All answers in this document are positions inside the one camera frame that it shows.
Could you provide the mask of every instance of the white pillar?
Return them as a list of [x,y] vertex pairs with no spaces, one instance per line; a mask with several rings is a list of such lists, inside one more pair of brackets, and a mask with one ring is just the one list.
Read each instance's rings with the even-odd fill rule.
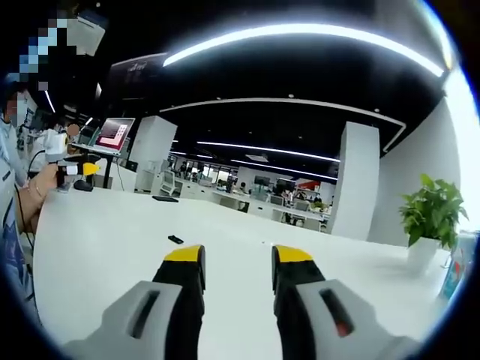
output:
[[161,164],[168,159],[177,125],[159,116],[143,118],[133,142],[129,160],[138,163],[135,187],[149,190]]
[[335,185],[322,181],[320,183],[320,196],[324,204],[330,205],[332,197],[335,195]]
[[342,134],[340,169],[327,231],[367,240],[380,168],[380,140],[375,127],[347,122]]

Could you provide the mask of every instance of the monitor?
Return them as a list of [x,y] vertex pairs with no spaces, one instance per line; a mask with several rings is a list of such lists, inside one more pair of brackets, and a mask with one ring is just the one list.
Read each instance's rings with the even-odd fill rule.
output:
[[253,183],[256,185],[269,186],[270,178],[267,178],[265,176],[255,176]]
[[135,118],[108,118],[98,134],[95,145],[120,152]]
[[294,191],[295,182],[293,180],[287,180],[286,178],[278,178],[277,187],[282,188],[284,190]]

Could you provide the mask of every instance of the wall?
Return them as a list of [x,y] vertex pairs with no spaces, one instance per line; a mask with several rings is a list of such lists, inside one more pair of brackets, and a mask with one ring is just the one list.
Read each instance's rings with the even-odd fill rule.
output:
[[328,233],[367,240],[377,200],[379,168],[378,129],[348,121],[342,134]]
[[320,184],[320,197],[325,204],[329,204],[332,202],[332,198],[335,194],[335,185],[330,184],[328,182],[322,182]]
[[479,154],[480,121],[475,99],[462,70],[457,67],[444,85],[448,109],[453,121],[460,162],[460,191],[469,220],[460,216],[460,230],[480,229]]
[[177,126],[159,116],[148,116],[140,122],[130,152],[130,161],[136,161],[136,188],[144,184],[142,170],[159,173],[161,164],[168,159]]
[[457,141],[446,100],[403,142],[380,160],[379,190],[368,236],[369,242],[407,246],[401,226],[401,194],[421,187],[420,174],[460,183]]

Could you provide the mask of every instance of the shirt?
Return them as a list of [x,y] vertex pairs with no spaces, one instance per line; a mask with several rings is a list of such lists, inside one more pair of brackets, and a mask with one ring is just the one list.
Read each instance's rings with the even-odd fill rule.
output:
[[14,186],[13,179],[9,181],[9,177],[13,176],[13,173],[8,175],[9,172],[8,163],[0,158],[0,197],[2,199],[0,202],[2,207],[0,208],[0,220],[2,221],[0,223],[0,262],[4,265],[12,290],[18,296],[20,302],[24,304],[27,314],[33,320],[38,320],[35,297],[33,296],[32,276],[26,266],[15,217],[17,197],[13,195],[10,196],[10,199],[5,198],[8,194],[8,188]]
[[4,122],[3,114],[0,114],[0,158],[15,172],[16,183],[25,186],[28,175],[18,155],[17,133],[12,124]]

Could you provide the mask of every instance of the led light strip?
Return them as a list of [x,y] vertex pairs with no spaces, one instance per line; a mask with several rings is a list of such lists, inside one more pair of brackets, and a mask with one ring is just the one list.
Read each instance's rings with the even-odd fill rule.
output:
[[398,54],[406,56],[413,60],[417,64],[423,66],[437,77],[441,77],[443,74],[442,68],[428,60],[424,56],[409,49],[408,47],[401,45],[386,37],[372,34],[370,32],[356,30],[354,28],[345,28],[343,26],[326,25],[326,24],[280,24],[261,26],[258,28],[248,28],[246,30],[234,31],[229,34],[225,34],[220,37],[215,37],[211,40],[198,43],[192,47],[188,47],[185,50],[177,52],[174,55],[166,58],[163,66],[171,65],[178,60],[182,60],[190,55],[199,53],[204,50],[211,49],[212,47],[218,47],[223,44],[232,43],[234,41],[240,41],[249,38],[258,38],[260,36],[269,35],[288,35],[288,34],[317,34],[317,35],[333,35],[340,36],[342,38],[350,38],[366,43],[374,44],[379,47],[384,47],[388,50],[395,51]]
[[305,156],[306,158],[313,158],[313,159],[317,159],[317,160],[326,160],[326,161],[333,161],[335,163],[340,163],[340,160],[334,159],[333,157],[325,157],[325,156],[319,156],[319,155],[313,155],[313,154],[305,154],[303,152],[296,152],[296,151],[280,150],[279,148],[260,148],[258,146],[236,145],[236,144],[226,144],[226,143],[223,143],[223,142],[207,142],[207,141],[197,141],[196,143],[197,144],[202,144],[202,145],[228,146],[230,148],[261,150],[261,151],[264,151],[264,152],[280,152],[281,154]]
[[48,104],[50,104],[50,107],[52,108],[52,111],[55,112],[55,109],[53,109],[52,101],[50,100],[50,96],[48,95],[47,90],[45,90],[45,95],[46,95],[46,99],[48,100]]
[[299,170],[293,170],[293,169],[285,169],[284,167],[263,165],[262,163],[249,163],[248,161],[240,161],[240,160],[231,160],[231,161],[234,162],[234,163],[239,163],[239,164],[255,165],[256,167],[268,167],[269,169],[290,171],[292,173],[298,173],[298,174],[303,174],[303,175],[318,176],[319,178],[330,179],[330,180],[335,180],[335,181],[338,180],[337,178],[332,178],[331,176],[327,176],[327,175],[319,175],[319,174],[313,174],[312,172],[305,172],[305,171],[299,171]]

